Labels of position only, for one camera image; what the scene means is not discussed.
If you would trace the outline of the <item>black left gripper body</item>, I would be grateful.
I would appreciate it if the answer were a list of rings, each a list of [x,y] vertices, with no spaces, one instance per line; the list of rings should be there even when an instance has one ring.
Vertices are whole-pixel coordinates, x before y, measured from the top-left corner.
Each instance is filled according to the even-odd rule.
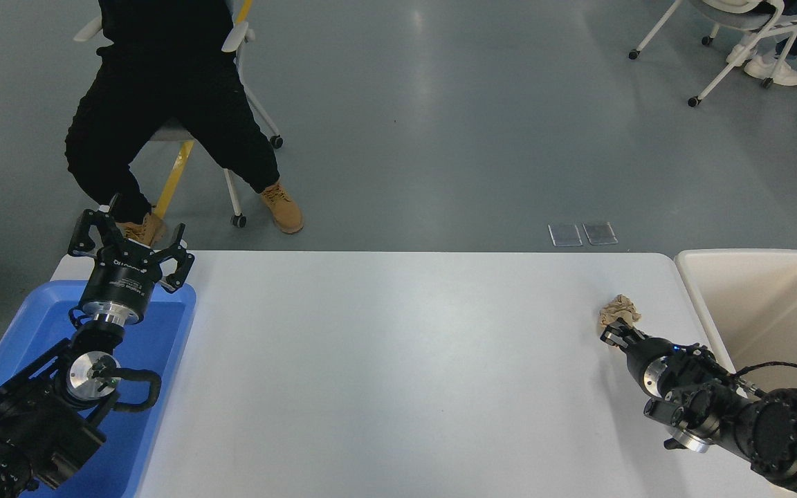
[[[159,264],[149,247],[104,247],[80,297],[85,315],[117,315],[117,324],[139,324],[161,279]]]

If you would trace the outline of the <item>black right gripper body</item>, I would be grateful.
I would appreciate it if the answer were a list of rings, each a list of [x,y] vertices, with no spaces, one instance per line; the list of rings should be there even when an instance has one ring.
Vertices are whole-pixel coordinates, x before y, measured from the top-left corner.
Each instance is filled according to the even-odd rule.
[[[684,348],[665,338],[645,338],[624,349],[627,369],[642,389],[674,389],[682,382],[678,376]]]

